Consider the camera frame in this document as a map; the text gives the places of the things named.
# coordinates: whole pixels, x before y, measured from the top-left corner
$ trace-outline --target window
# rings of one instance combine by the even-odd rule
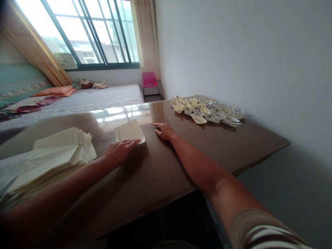
[[[130,1],[16,0],[53,53],[77,70],[139,67]]]

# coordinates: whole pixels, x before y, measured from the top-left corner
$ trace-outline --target hand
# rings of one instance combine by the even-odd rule
[[[155,132],[158,136],[160,136],[162,139],[166,141],[170,141],[175,138],[177,135],[173,131],[173,129],[165,123],[154,123],[154,126],[159,127],[160,130],[155,129]]]
[[[129,156],[132,149],[141,140],[124,140],[111,144],[98,160],[104,165],[111,165],[111,169],[119,167]]]

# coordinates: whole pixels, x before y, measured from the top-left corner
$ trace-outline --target person's left hand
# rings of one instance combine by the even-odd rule
[[[141,140],[124,140],[111,144],[98,160],[110,170],[119,167],[128,157],[132,149],[138,145]]]

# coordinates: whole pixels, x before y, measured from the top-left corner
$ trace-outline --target pink chair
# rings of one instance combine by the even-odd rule
[[[147,72],[147,73],[142,73],[142,75],[143,75],[143,96],[145,96],[144,88],[146,88],[146,87],[157,87],[160,100],[162,100],[162,97],[159,93],[159,84],[158,84],[158,81],[157,81],[156,73],[155,72]]]

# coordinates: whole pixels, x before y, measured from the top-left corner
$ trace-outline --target striped sleeve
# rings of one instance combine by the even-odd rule
[[[260,209],[246,209],[235,217],[231,242],[234,249],[310,249],[286,225]]]

